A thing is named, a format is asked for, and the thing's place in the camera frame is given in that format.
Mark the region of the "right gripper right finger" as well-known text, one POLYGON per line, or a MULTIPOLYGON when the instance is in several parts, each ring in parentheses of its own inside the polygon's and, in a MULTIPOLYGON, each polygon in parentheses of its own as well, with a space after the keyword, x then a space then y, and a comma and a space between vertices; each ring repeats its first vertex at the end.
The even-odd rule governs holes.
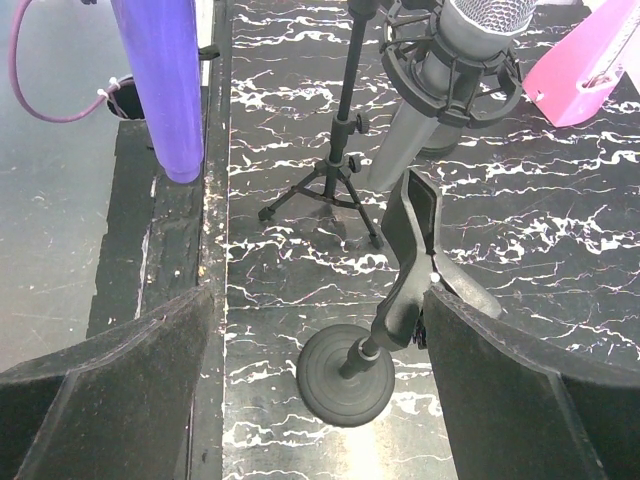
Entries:
POLYGON ((424 315, 458 478, 638 478, 638 368, 570 353, 440 288, 424 315))

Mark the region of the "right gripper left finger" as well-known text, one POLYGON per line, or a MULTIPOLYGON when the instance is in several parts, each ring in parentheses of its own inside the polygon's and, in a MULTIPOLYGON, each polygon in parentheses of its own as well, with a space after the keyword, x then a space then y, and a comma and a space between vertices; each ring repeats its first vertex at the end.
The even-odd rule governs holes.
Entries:
POLYGON ((192 288, 2 372, 2 478, 172 478, 213 311, 192 288))

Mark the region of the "purple microphone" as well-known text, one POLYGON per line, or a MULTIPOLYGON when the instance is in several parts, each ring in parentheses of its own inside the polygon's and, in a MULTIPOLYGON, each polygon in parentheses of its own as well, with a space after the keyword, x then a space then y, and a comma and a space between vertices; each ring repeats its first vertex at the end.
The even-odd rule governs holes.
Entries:
POLYGON ((204 158, 195 4, 112 0, 154 151, 166 175, 186 184, 204 158))

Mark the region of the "pink metronome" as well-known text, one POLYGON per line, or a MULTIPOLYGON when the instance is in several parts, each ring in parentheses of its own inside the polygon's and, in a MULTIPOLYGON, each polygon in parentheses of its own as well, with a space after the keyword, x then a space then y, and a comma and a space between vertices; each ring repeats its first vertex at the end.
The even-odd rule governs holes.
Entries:
POLYGON ((639 41, 639 3, 606 1, 537 61, 523 89, 555 127, 592 118, 639 41))

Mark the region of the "black round-base stand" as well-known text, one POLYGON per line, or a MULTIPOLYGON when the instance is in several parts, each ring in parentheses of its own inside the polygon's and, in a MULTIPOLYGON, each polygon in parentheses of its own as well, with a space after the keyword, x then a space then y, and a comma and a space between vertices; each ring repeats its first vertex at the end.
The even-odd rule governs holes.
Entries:
POLYGON ((491 318, 501 316, 497 299, 444 253, 441 212, 440 189, 417 169, 407 169, 392 189, 381 224, 399 273, 370 328, 334 324, 302 348, 299 394, 324 423, 358 427, 385 409, 395 388, 392 353, 410 342, 426 346, 423 296, 430 287, 444 288, 491 318))
POLYGON ((420 150, 425 157, 439 158, 450 154, 460 141, 462 129, 440 124, 420 150))

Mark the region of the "silver microphone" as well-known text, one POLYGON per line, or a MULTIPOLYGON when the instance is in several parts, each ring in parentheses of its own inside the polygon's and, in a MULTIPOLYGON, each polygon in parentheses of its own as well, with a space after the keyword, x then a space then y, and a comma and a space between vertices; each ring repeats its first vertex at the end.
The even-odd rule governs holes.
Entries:
POLYGON ((440 135, 499 122, 519 103, 522 73, 514 40, 534 1, 386 1, 380 45, 386 75, 401 97, 368 174, 389 189, 440 135))

